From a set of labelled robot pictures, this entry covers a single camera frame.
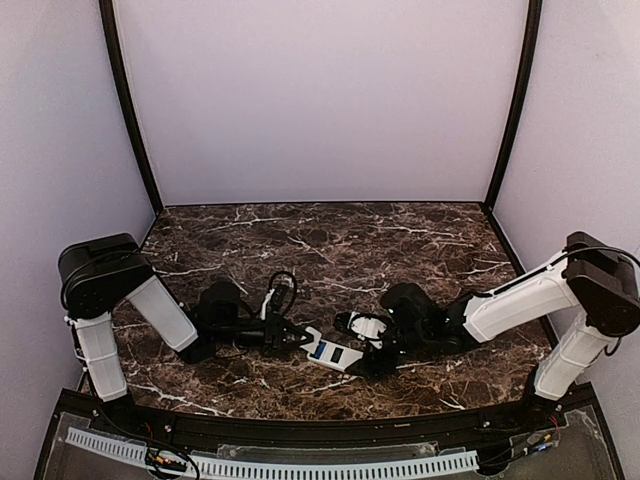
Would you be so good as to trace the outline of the white battery cover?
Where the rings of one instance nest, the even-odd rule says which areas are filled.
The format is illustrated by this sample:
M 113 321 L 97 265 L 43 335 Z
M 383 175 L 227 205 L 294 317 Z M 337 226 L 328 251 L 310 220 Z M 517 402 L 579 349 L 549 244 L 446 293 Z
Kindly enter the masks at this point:
M 315 350 L 321 340 L 321 332 L 311 326 L 306 327 L 305 332 L 308 336 L 309 342 L 304 344 L 302 348 L 307 351 Z

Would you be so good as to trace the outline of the blue battery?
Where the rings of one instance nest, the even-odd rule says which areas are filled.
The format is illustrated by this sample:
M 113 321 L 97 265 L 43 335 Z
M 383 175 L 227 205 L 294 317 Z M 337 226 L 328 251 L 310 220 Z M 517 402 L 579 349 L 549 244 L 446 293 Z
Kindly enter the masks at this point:
M 324 350 L 326 349 L 327 343 L 325 341 L 319 341 L 316 345 L 316 348 L 312 354 L 313 358 L 319 359 L 322 357 Z

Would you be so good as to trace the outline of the white red remote control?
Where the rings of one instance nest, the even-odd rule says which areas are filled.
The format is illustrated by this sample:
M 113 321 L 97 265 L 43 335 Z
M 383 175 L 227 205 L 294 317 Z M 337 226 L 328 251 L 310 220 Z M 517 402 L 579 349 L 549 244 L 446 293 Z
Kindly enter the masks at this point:
M 360 359 L 363 356 L 363 352 L 355 350 L 346 346 L 341 346 L 331 341 L 323 340 L 327 343 L 326 349 L 323 352 L 321 358 L 316 359 L 312 357 L 314 350 L 307 352 L 307 359 L 320 366 L 344 372 L 345 368 L 351 363 Z

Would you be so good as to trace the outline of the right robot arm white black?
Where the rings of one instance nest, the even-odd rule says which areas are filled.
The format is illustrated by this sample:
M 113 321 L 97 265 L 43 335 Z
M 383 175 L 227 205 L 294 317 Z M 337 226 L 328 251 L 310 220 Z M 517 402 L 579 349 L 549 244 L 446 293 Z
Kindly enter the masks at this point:
M 400 356 L 465 353 L 531 320 L 572 307 L 580 313 L 534 371 L 535 396 L 557 401 L 616 339 L 639 326 L 639 261 L 577 231 L 547 263 L 495 289 L 439 306 L 415 283 L 394 285 L 380 299 L 385 315 L 344 312 L 336 330 L 369 342 L 351 375 L 377 378 Z

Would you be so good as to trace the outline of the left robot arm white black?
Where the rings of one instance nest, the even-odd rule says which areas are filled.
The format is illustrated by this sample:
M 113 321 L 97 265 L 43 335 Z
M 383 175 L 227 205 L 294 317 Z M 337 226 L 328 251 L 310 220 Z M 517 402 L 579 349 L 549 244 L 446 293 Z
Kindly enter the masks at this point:
M 201 292 L 196 306 L 187 309 L 128 233 L 67 247 L 59 256 L 58 271 L 60 300 L 77 358 L 94 394 L 104 402 L 128 393 L 112 320 L 113 310 L 122 302 L 129 303 L 187 365 L 215 357 L 222 345 L 280 356 L 314 340 L 312 333 L 287 317 L 297 281 L 286 271 L 272 275 L 257 310 L 228 280 L 214 282 Z

